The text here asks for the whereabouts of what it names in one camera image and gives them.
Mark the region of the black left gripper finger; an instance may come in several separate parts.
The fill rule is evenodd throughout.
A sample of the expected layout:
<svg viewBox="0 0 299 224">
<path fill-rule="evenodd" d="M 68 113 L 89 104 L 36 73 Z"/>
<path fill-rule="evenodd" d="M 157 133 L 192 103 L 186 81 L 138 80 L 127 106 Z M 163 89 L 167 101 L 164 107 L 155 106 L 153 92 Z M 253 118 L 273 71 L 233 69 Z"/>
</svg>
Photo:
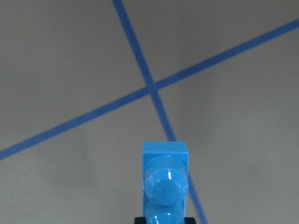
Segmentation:
<svg viewBox="0 0 299 224">
<path fill-rule="evenodd" d="M 135 217 L 134 224 L 196 224 L 193 217 L 153 217 L 146 219 L 145 217 Z"/>
</svg>

